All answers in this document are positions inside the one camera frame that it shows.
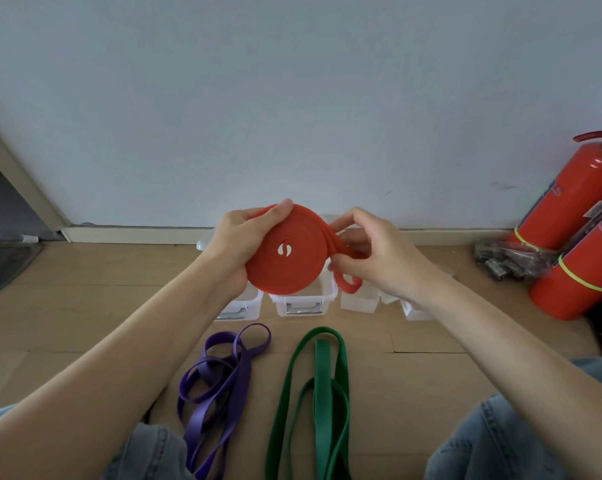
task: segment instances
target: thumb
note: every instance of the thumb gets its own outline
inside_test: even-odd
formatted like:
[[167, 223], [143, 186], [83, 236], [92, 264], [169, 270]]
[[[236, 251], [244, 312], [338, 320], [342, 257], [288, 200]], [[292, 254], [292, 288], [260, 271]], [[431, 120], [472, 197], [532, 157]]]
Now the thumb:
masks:
[[368, 279], [368, 259], [353, 259], [345, 254], [335, 254], [330, 258], [330, 260], [332, 261], [332, 266], [334, 266], [340, 273], [356, 276], [357, 278], [364, 280]]
[[283, 222], [285, 218], [290, 215], [293, 207], [294, 203], [289, 198], [286, 198], [282, 202], [277, 203], [262, 216], [250, 219], [248, 223], [255, 226], [263, 235], [265, 235], [275, 225]]

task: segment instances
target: plastic bag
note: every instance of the plastic bag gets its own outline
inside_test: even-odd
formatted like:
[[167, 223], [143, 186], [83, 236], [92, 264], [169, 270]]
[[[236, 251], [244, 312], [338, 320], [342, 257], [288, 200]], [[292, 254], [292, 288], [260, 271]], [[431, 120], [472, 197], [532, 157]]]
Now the plastic bag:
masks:
[[534, 250], [521, 242], [482, 239], [474, 244], [474, 260], [496, 281], [543, 276], [556, 254]]

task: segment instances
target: door frame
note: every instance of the door frame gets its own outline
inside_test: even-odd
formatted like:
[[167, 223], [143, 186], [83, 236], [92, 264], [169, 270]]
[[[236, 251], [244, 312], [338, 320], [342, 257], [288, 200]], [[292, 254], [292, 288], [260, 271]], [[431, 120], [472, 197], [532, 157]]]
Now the door frame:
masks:
[[72, 224], [50, 201], [0, 137], [0, 172], [51, 230]]

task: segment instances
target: red fire extinguisher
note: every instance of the red fire extinguisher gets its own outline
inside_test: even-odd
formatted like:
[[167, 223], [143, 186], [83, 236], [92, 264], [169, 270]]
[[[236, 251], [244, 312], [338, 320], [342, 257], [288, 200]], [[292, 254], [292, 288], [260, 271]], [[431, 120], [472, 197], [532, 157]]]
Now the red fire extinguisher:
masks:
[[536, 306], [559, 320], [575, 320], [602, 299], [602, 213], [574, 236], [529, 294]]
[[[575, 136], [602, 138], [602, 131]], [[602, 142], [581, 145], [508, 240], [558, 251], [602, 208]]]

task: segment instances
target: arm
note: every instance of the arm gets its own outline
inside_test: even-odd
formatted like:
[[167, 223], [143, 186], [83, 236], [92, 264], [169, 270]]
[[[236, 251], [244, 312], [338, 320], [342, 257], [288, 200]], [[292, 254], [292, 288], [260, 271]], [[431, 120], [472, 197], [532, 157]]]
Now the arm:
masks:
[[602, 479], [602, 384], [443, 273], [388, 221], [353, 209], [332, 227], [353, 223], [362, 228], [341, 239], [371, 256], [337, 255], [334, 266], [431, 312], [566, 468]]
[[292, 209], [226, 214], [208, 248], [116, 330], [0, 418], [0, 479], [95, 478], [247, 283], [245, 263]]

